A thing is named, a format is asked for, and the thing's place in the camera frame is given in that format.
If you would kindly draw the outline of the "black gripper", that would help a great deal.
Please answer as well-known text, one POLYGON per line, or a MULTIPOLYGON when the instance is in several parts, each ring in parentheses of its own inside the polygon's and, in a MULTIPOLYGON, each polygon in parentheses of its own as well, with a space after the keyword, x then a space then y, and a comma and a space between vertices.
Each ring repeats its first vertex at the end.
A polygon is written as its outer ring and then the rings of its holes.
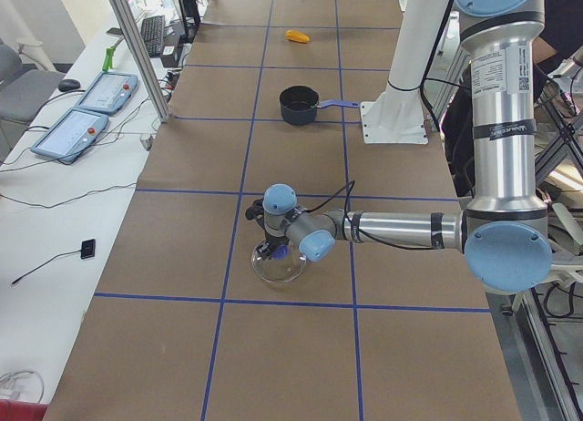
POLYGON ((275 236, 265 232, 264 243, 258 246, 258 255, 261 260, 269 260, 272 252, 287 252, 289 239, 285 236, 275 236))

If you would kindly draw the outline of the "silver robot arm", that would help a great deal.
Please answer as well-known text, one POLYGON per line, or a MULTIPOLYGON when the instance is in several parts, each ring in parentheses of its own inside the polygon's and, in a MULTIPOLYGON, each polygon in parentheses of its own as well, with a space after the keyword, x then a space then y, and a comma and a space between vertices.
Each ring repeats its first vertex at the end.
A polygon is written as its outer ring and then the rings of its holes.
POLYGON ((323 259, 338 241, 372 241, 410 251, 456 249, 493 293, 519 293, 545 281, 553 255, 547 209, 536 195, 532 45, 545 22, 545 0, 407 0, 385 91, 359 104, 369 144, 422 144, 420 96, 443 20, 460 14, 460 43, 470 55, 474 198, 457 215, 441 212, 320 213, 301 206, 293 188, 275 184, 248 208, 265 237, 254 271, 296 249, 301 262, 323 259))

